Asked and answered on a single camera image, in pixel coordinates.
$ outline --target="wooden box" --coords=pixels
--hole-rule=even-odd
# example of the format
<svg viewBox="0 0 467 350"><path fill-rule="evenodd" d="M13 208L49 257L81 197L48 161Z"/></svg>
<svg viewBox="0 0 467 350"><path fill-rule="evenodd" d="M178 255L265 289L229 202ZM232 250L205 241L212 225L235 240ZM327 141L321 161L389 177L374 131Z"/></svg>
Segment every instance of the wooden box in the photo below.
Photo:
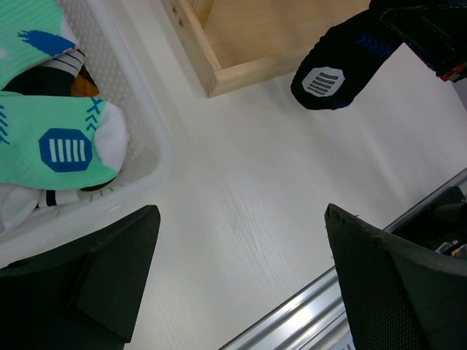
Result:
<svg viewBox="0 0 467 350"><path fill-rule="evenodd" d="M366 0L161 0L209 97L295 71Z"/></svg>

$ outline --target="blue brush stroke pattern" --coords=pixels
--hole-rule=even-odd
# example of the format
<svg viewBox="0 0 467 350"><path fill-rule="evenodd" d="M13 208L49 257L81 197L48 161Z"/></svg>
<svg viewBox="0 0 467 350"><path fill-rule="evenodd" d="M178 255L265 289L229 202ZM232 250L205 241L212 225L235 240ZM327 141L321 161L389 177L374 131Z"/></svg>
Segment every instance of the blue brush stroke pattern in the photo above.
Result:
<svg viewBox="0 0 467 350"><path fill-rule="evenodd" d="M21 31L18 33L18 37L23 38L26 44L30 44L52 57L76 47L76 44L68 39L45 31Z"/></svg>

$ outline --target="white table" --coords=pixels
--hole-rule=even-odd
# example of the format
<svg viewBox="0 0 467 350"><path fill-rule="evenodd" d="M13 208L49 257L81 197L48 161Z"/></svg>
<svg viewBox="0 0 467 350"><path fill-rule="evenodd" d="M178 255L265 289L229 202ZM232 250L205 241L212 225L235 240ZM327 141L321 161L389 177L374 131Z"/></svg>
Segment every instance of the white table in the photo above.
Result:
<svg viewBox="0 0 467 350"><path fill-rule="evenodd" d="M176 151L126 349L217 349L333 265L334 202L379 227L467 166L467 113L402 47L348 108L310 112L291 75L207 99L158 0L107 0Z"/></svg>

